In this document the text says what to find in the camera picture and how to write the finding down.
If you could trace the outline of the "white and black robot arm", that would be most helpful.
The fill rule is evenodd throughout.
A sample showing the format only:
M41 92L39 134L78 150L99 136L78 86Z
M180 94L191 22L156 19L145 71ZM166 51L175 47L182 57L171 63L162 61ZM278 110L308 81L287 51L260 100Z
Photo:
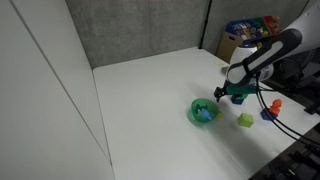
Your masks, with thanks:
M274 38L268 40L251 55L231 62L224 74L225 83L217 87L214 97L217 101L230 95L228 87L242 89L261 80L263 70L286 57L317 49L320 47L320 1L317 0L296 20Z

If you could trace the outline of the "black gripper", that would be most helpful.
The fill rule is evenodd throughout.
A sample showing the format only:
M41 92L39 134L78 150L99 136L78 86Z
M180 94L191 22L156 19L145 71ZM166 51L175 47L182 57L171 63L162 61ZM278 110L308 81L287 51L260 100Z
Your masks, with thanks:
M255 94L257 87L253 84L244 87L237 87L235 85L227 85L223 89L217 87L214 91L214 97L216 101L219 102L220 98L224 95L242 95L242 94Z

